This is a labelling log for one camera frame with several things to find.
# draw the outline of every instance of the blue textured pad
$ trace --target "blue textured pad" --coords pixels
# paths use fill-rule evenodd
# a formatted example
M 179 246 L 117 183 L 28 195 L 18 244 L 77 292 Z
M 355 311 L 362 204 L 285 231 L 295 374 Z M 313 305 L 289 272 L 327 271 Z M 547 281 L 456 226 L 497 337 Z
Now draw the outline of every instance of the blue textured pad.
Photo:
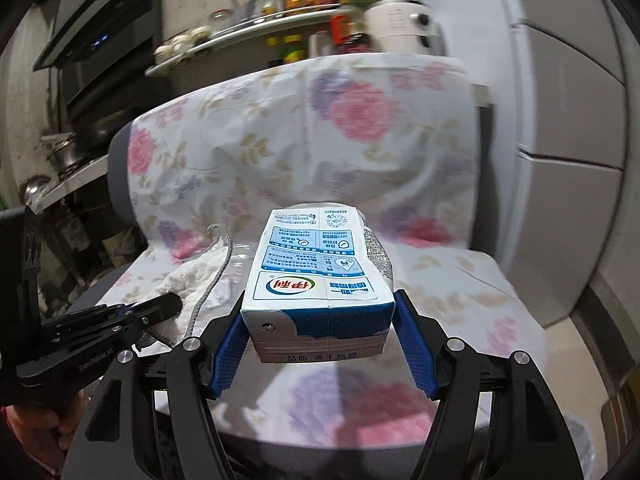
M 211 371 L 209 388 L 216 398 L 223 390 L 231 386 L 248 341 L 249 331 L 244 325 L 242 316 L 238 313 L 211 364 L 213 370 Z
M 409 307 L 397 292 L 396 312 L 393 318 L 394 328 L 404 352 L 404 358 L 409 365 L 415 385 L 433 399 L 438 393 L 438 383 L 435 378 L 435 363 L 433 355 L 424 341 Z

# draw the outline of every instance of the white and blue carton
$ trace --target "white and blue carton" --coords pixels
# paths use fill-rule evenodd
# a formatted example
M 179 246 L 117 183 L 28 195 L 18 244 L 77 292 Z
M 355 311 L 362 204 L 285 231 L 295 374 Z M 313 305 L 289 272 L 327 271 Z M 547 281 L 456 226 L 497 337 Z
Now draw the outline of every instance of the white and blue carton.
M 356 208 L 271 212 L 241 311 L 262 362 L 379 355 L 394 308 L 391 262 Z

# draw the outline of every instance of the metal bolt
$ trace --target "metal bolt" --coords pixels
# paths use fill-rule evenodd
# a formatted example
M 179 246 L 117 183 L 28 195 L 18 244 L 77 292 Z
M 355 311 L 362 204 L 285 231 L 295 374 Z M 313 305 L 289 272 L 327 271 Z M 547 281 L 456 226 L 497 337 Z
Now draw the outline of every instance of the metal bolt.
M 449 347 L 449 350 L 460 352 L 465 348 L 465 342 L 462 341 L 462 339 L 458 339 L 457 337 L 452 337 L 447 341 L 447 346 Z
M 188 352 L 193 352 L 200 348 L 200 340 L 197 337 L 190 337 L 182 343 L 182 347 Z
M 133 352 L 131 350 L 123 350 L 118 354 L 118 361 L 121 363 L 128 363 L 133 359 Z
M 529 361 L 531 361 L 531 358 L 529 357 L 529 354 L 527 354 L 526 352 L 516 352 L 513 355 L 513 358 L 516 359 L 516 362 L 521 364 L 521 365 L 525 365 L 527 364 Z

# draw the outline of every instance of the tile floor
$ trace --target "tile floor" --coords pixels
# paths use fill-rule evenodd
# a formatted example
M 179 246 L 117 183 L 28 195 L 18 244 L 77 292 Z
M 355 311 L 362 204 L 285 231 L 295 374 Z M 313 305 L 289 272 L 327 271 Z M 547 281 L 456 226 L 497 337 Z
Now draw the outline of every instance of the tile floor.
M 571 319 L 546 329 L 549 348 L 546 380 L 560 409 L 587 425 L 596 451 L 590 480 L 607 471 L 607 448 L 600 418 L 607 391 L 591 354 Z

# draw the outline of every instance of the brand logo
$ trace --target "brand logo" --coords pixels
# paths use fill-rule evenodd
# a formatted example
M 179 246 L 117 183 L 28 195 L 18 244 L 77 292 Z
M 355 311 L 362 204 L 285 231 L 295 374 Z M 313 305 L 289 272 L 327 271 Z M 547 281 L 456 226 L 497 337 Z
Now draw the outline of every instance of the brand logo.
M 83 372 L 89 366 L 95 365 L 97 362 L 102 361 L 103 359 L 107 358 L 108 356 L 110 356 L 112 354 L 113 354 L 113 348 L 109 348 L 109 349 L 105 350 L 104 352 L 102 352 L 101 354 L 97 355 L 96 357 L 92 357 L 87 362 L 85 362 L 83 365 L 79 365 L 78 371 Z
M 301 278 L 300 276 L 282 276 L 273 278 L 267 282 L 267 290 L 273 294 L 283 294 L 290 296 L 291 294 L 300 294 L 306 290 L 311 290 L 316 286 L 314 280 L 309 278 Z

